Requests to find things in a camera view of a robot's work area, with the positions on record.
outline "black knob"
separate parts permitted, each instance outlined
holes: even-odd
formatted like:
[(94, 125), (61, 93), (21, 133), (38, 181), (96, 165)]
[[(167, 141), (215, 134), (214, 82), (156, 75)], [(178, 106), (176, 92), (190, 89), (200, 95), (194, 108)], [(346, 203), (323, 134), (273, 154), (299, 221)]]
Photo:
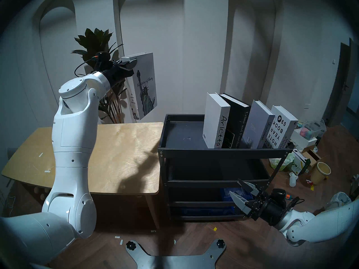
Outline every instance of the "black knob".
[(223, 249), (224, 248), (224, 241), (222, 239), (218, 239), (217, 241), (217, 246), (220, 248), (220, 249)]
[(133, 251), (134, 249), (136, 249), (136, 244), (133, 243), (132, 241), (128, 241), (126, 244), (127, 249)]

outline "gray book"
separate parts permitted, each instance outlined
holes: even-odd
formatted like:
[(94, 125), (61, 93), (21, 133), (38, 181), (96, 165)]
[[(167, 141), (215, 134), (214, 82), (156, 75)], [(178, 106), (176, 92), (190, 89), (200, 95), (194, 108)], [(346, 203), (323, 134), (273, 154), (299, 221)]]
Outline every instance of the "gray book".
[(218, 94), (207, 93), (202, 136), (209, 149), (222, 147), (230, 108)]
[(269, 133), (274, 114), (261, 101), (254, 101), (249, 112), (243, 140), (251, 149), (261, 149)]

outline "book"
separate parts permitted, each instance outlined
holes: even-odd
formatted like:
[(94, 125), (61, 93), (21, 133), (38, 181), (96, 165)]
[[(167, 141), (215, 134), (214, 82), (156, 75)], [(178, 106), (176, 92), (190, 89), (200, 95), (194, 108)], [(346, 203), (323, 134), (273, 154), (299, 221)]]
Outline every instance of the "book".
[(202, 136), (209, 149), (222, 147), (230, 108), (218, 94), (207, 93)]
[(274, 114), (261, 101), (253, 100), (243, 140), (250, 149), (261, 149), (274, 120)]
[(286, 148), (298, 119), (289, 113), (282, 106), (272, 106), (274, 120), (270, 131), (265, 140), (267, 148), (283, 149)]
[(240, 147), (251, 106), (226, 93), (220, 96), (231, 106), (223, 139), (223, 147), (237, 149)]
[(134, 74), (127, 78), (127, 94), (134, 120), (143, 119), (157, 106), (153, 53), (122, 57), (122, 61), (137, 59)]

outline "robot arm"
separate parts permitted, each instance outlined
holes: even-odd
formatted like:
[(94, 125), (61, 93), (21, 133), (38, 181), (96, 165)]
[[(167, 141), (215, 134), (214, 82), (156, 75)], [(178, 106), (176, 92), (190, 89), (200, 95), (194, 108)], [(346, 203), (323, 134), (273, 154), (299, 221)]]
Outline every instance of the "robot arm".
[(55, 181), (41, 213), (1, 218), (22, 254), (45, 264), (76, 238), (95, 229), (96, 208), (88, 190), (88, 162), (95, 146), (98, 104), (115, 84), (133, 75), (137, 60), (110, 61), (97, 53), (95, 72), (61, 86), (52, 127)]
[(236, 206), (247, 217), (254, 220), (260, 217), (270, 226), (274, 226), (294, 247), (300, 246), (305, 241), (318, 243), (337, 237), (359, 218), (358, 200), (314, 216), (307, 211), (298, 212), (292, 209), (299, 198), (295, 198), (286, 205), (286, 192), (282, 189), (273, 189), (272, 193), (268, 195), (251, 183), (243, 182), (240, 179), (238, 183), (254, 196), (255, 202), (249, 202), (230, 192)]

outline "table leg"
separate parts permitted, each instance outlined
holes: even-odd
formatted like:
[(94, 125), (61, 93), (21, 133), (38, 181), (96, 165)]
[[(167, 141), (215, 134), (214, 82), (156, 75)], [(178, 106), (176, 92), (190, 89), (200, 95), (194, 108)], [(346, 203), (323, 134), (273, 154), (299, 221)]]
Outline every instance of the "table leg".
[(155, 205), (153, 204), (153, 198), (151, 195), (145, 195), (145, 198), (147, 201), (148, 208), (150, 209), (153, 222), (155, 223), (156, 228), (159, 229), (159, 222), (155, 211)]

